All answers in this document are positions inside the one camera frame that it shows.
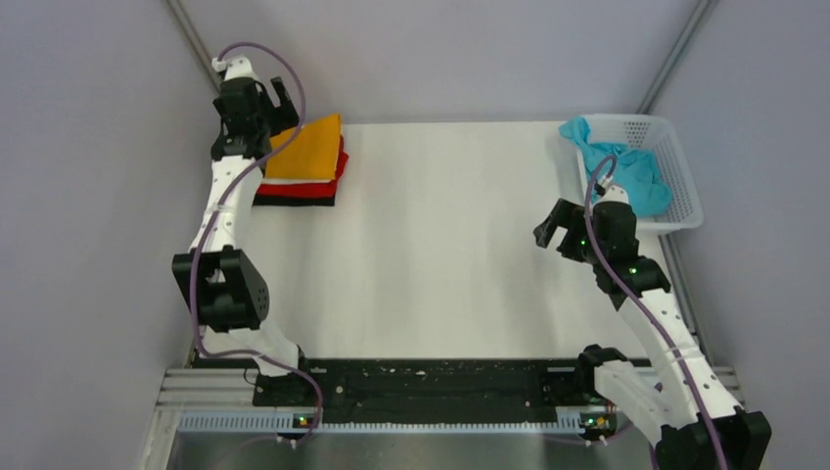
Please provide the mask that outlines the yellow t-shirt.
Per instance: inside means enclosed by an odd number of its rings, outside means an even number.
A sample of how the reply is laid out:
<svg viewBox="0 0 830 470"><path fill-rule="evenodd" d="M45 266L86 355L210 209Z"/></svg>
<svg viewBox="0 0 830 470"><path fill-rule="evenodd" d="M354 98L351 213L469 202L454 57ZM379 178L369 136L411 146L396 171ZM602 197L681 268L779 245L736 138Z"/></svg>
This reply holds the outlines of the yellow t-shirt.
<svg viewBox="0 0 830 470"><path fill-rule="evenodd" d="M340 114L305 124L297 138L268 161L264 178L333 179L341 131Z"/></svg>

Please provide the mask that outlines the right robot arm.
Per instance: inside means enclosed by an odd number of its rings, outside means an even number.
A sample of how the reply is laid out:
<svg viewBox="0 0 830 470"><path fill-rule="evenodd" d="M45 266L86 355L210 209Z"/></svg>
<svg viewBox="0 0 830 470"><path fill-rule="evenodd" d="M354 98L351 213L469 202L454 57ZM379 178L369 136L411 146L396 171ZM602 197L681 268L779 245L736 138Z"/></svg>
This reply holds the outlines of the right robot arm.
<svg viewBox="0 0 830 470"><path fill-rule="evenodd" d="M597 288L631 329L657 375L649 385L613 347L590 345L577 358L576 395L610 401L648 440L660 469L759 469L771 440L760 411L724 386L686 326L669 278L639 252L636 218L623 202L590 208L560 199L533 230L540 248L557 229L557 251L591 266Z"/></svg>

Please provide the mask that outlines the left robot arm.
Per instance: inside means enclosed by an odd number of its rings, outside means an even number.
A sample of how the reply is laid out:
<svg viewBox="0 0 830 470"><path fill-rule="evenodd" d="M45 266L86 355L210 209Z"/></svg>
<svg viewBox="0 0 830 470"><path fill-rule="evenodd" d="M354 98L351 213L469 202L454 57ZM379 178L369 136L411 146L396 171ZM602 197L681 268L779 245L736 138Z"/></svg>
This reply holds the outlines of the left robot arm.
<svg viewBox="0 0 830 470"><path fill-rule="evenodd" d="M276 102L256 78L221 83L213 101L220 131L210 148L207 207L191 247L173 257L171 268L190 311L199 357L253 360L256 406L312 406L314 380L305 357L267 325L269 289L242 248L270 139L300 122L283 80L274 77L271 83Z"/></svg>

